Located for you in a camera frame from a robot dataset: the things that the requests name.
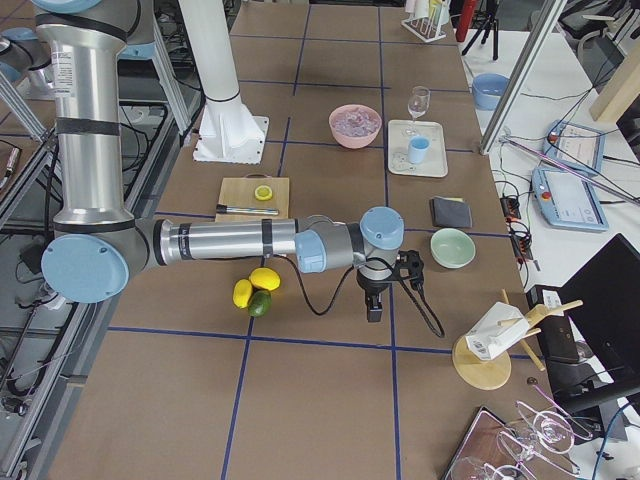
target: bowl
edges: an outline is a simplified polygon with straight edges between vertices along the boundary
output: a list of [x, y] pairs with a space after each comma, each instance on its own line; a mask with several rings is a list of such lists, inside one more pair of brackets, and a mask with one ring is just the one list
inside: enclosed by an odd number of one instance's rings
[[[377, 121], [378, 128], [376, 129], [376, 131], [369, 135], [365, 135], [361, 137], [351, 137], [338, 132], [336, 128], [333, 126], [334, 120], [336, 119], [336, 117], [344, 112], [349, 112], [349, 111], [358, 110], [358, 109], [366, 112], [369, 115], [370, 119], [375, 119]], [[366, 147], [371, 142], [373, 142], [373, 140], [376, 138], [376, 136], [378, 135], [378, 132], [380, 132], [381, 126], [382, 126], [382, 118], [380, 118], [380, 115], [378, 115], [378, 112], [376, 112], [373, 108], [367, 107], [366, 105], [357, 105], [357, 104], [343, 105], [341, 107], [336, 108], [333, 112], [331, 112], [331, 115], [329, 115], [329, 127], [331, 128], [331, 134], [333, 135], [333, 138], [336, 139], [336, 142], [338, 142], [340, 145], [346, 148]]]
[[431, 255], [445, 268], [461, 268], [476, 256], [471, 237], [455, 228], [442, 228], [431, 237]]
[[509, 79], [497, 73], [482, 73], [473, 79], [471, 90], [478, 110], [495, 110]]

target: white tray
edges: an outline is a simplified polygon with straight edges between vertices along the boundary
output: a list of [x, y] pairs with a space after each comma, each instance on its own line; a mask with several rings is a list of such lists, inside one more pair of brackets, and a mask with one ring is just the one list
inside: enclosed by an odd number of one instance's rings
[[444, 177], [447, 167], [447, 154], [444, 146], [442, 125], [435, 122], [415, 122], [414, 129], [418, 135], [429, 139], [427, 158], [417, 165], [409, 163], [407, 147], [410, 136], [405, 134], [412, 127], [411, 120], [389, 121], [388, 159], [389, 171], [397, 175], [416, 175], [419, 177]]

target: light green bowl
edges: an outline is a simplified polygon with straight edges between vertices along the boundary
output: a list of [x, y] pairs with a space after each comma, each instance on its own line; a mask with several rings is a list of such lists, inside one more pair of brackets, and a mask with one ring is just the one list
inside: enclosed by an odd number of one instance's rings
[[476, 256], [476, 246], [471, 237], [455, 228], [443, 228], [431, 237], [431, 255], [446, 268], [460, 268]]

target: wooden cutting board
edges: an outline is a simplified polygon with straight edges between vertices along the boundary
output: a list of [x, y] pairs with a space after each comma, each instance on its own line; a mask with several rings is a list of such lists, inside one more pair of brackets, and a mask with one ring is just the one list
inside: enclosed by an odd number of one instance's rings
[[[260, 185], [269, 185], [273, 190], [271, 200], [256, 200], [253, 192]], [[289, 218], [289, 179], [266, 178], [223, 178], [218, 203], [230, 207], [276, 208], [275, 215], [227, 215], [217, 214], [216, 222], [245, 222], [261, 218]]]

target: tripod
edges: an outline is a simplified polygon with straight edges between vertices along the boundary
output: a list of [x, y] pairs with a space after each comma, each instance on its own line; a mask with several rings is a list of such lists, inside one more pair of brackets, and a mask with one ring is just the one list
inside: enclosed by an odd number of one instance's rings
[[496, 13], [498, 12], [498, 6], [500, 5], [500, 0], [487, 0], [487, 11], [479, 12], [476, 16], [476, 20], [484, 19], [482, 26], [475, 33], [471, 41], [464, 47], [462, 50], [462, 55], [466, 55], [475, 41], [478, 39], [480, 35], [482, 36], [482, 41], [480, 42], [482, 45], [487, 43], [487, 39], [489, 38], [489, 34], [493, 30], [493, 59], [498, 59], [498, 19], [496, 18]]

